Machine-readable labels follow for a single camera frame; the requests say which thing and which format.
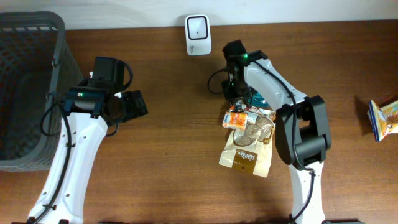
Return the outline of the dark red snack packet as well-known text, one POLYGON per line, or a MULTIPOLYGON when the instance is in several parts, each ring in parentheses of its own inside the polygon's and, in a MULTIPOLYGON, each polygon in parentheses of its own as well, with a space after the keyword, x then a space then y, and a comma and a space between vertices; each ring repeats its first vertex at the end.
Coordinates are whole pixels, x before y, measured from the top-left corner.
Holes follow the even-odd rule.
POLYGON ((246 100, 231 100, 228 111, 234 113, 242 113, 247 108, 248 106, 246 104, 246 100))

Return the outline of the yellow snack bag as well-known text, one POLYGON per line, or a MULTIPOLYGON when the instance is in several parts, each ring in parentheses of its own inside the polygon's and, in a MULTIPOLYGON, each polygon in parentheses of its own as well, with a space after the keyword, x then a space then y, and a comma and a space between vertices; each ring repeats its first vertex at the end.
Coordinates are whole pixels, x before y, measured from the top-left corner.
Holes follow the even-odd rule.
POLYGON ((373 100, 368 105, 375 141, 380 142, 389 134, 397 134, 397 101, 381 108, 373 100))

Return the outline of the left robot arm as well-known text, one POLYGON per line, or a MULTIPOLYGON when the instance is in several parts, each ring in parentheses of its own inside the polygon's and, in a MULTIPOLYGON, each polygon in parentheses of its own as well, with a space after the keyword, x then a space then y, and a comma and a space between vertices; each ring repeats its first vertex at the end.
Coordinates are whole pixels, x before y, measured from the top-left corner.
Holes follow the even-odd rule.
POLYGON ((83 223, 85 194, 96 153, 120 124, 148 114, 142 93, 130 91, 133 71, 122 60, 96 57, 89 78, 55 103, 62 126, 46 183, 28 223, 83 223))

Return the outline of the beige cookie pouch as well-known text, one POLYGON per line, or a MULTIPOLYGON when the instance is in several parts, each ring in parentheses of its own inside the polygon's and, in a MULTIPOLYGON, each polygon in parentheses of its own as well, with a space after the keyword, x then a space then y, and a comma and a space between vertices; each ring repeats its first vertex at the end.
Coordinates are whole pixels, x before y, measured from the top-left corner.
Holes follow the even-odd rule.
POLYGON ((272 159, 275 112, 250 108, 245 130, 231 129, 219 165, 259 177, 267 177, 272 159))

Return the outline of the teal mouthwash bottle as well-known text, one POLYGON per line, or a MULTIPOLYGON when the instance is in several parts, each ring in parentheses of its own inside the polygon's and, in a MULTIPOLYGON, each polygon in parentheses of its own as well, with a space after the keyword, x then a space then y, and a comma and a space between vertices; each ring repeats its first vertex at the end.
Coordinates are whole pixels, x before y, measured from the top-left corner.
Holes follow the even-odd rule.
POLYGON ((251 96, 248 102, 250 105, 260 108, 267 108, 269 106, 268 102, 262 97, 262 95, 253 88, 251 88, 251 96))

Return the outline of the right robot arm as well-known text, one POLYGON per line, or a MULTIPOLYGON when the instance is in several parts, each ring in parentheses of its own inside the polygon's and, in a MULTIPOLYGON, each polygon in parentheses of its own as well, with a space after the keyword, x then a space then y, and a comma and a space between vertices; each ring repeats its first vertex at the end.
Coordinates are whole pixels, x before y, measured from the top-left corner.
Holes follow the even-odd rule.
POLYGON ((292 180, 289 222, 325 223, 321 179, 331 147, 325 101, 293 87, 264 52, 247 52, 240 40, 226 44, 222 53, 228 73, 222 83, 224 97, 232 103, 250 105, 249 99, 259 93, 276 113, 275 146, 292 180))

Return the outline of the orange snack packet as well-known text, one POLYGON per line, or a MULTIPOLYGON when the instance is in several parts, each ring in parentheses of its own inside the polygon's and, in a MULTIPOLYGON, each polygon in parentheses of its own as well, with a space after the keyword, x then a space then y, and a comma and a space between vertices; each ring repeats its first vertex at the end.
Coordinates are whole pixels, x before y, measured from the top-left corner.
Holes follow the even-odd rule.
POLYGON ((245 130, 248 123, 248 115, 245 113, 226 112, 224 114, 222 126, 228 129, 245 130))

